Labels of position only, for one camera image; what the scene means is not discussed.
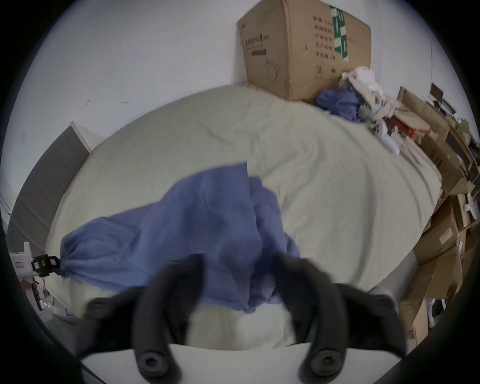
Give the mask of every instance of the white cloth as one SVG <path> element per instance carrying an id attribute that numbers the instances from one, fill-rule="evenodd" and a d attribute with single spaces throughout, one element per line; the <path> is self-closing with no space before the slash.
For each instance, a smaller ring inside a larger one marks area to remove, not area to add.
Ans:
<path id="1" fill-rule="evenodd" d="M 95 148 L 60 203 L 47 253 L 59 256 L 62 237 L 89 220 L 157 201 L 197 171 L 242 161 L 276 194 L 301 256 L 335 282 L 365 290 L 412 250 L 440 191 L 421 151 L 393 157 L 362 124 L 230 85 L 156 109 Z M 77 315 L 90 299 L 112 294 L 55 275 L 46 286 Z M 292 342 L 281 305 L 254 314 L 199 306 L 189 336 L 190 345 L 220 349 Z"/>

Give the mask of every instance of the pile of cardboard boxes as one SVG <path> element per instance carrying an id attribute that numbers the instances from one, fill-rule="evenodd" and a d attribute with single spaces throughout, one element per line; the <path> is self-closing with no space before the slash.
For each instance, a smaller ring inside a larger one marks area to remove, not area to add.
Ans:
<path id="1" fill-rule="evenodd" d="M 311 102 L 323 89 L 336 88 L 343 72 L 370 67 L 370 28 L 318 0 L 263 0 L 238 26 L 248 81 L 286 100 Z M 420 269 L 400 303 L 408 337 L 418 343 L 428 333 L 425 298 L 451 302 L 473 257 L 464 205 L 474 185 L 445 142 L 445 116 L 405 88 L 398 100 L 394 125 L 420 145 L 443 179 L 442 196 L 414 249 Z"/>
<path id="2" fill-rule="evenodd" d="M 444 299 L 447 308 L 462 286 L 478 243 L 475 222 L 465 211 L 466 194 L 474 184 L 462 160 L 445 142 L 450 125 L 434 106 L 405 88 L 402 105 L 394 118 L 437 166 L 442 176 L 442 194 L 424 233 L 413 251 L 420 267 L 400 302 L 400 315 L 407 336 L 418 345 L 428 334 L 425 299 Z"/>

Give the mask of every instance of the white wall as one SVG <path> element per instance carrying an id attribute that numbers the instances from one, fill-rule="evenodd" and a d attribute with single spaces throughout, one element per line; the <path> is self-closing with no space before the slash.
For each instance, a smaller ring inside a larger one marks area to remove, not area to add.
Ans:
<path id="1" fill-rule="evenodd" d="M 50 31 L 15 101 L 0 164 L 4 200 L 14 201 L 36 161 L 72 120 L 108 137 L 161 105 L 245 81 L 236 21 L 257 1 L 75 3 Z M 438 42 L 431 50 L 433 35 L 408 5 L 326 2 L 371 27 L 372 68 L 387 94 L 396 97 L 404 85 L 426 98 L 432 78 L 477 132 L 448 58 Z"/>

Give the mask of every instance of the blue garment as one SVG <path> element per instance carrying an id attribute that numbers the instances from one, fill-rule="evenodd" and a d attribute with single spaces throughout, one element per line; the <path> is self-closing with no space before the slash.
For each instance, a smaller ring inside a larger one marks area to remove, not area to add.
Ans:
<path id="1" fill-rule="evenodd" d="M 202 301 L 253 312 L 279 302 L 275 252 L 300 256 L 276 196 L 243 163 L 188 176 L 157 203 L 86 223 L 62 239 L 60 267 L 63 277 L 121 292 L 204 253 Z"/>
<path id="2" fill-rule="evenodd" d="M 358 117 L 357 112 L 364 101 L 352 86 L 325 89 L 317 96 L 315 103 L 321 109 L 331 111 L 332 114 L 341 116 L 349 121 L 363 121 Z"/>

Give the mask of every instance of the padded headboard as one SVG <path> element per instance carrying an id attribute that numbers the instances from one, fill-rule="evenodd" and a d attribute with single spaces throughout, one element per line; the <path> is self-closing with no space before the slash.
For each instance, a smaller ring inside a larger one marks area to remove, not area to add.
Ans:
<path id="1" fill-rule="evenodd" d="M 57 208 L 73 178 L 90 153 L 75 124 L 48 147 L 18 194 L 7 229 L 10 252 L 23 252 L 30 242 L 32 256 L 45 253 L 45 244 Z"/>

